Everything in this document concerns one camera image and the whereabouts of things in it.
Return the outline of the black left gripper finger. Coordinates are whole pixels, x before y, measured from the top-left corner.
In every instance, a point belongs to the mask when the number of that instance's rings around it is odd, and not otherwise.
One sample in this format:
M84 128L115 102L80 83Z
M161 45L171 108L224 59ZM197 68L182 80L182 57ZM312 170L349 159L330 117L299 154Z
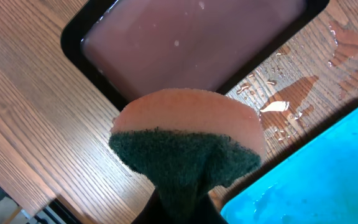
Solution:
M132 224L145 223L227 224L227 221L218 212L208 194L191 205L190 211L183 213L174 207L166 206L159 189L156 188L143 210L132 221Z

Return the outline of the pink green sponge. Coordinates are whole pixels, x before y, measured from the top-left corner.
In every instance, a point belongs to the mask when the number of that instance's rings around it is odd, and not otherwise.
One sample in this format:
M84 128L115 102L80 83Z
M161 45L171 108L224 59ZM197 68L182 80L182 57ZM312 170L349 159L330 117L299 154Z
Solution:
M183 213L217 186L229 187L265 160L255 110L215 92L165 89L129 103L109 147Z

